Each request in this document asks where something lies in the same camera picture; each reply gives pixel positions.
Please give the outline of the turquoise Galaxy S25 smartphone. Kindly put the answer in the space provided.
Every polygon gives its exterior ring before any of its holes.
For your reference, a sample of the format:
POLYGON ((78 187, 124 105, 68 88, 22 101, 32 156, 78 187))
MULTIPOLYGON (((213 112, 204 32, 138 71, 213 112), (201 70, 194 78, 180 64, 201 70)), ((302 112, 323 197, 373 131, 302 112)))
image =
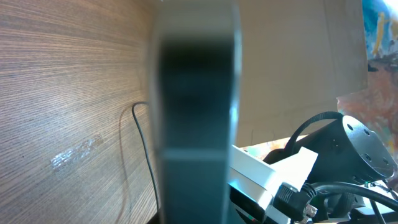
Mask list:
POLYGON ((239 111, 236 1, 164 1, 148 52, 161 223, 225 223, 239 111))

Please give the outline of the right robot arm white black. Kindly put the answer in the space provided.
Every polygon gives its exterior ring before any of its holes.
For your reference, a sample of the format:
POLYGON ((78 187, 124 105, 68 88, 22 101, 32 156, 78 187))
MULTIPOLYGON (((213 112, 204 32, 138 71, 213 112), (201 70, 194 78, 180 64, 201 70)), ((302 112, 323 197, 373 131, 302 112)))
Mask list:
POLYGON ((397 169, 378 135, 356 118, 327 111, 312 116, 301 124, 282 149, 275 149, 264 158, 274 164, 298 153, 305 147, 318 154, 309 184, 346 182, 364 185, 386 180, 397 169))

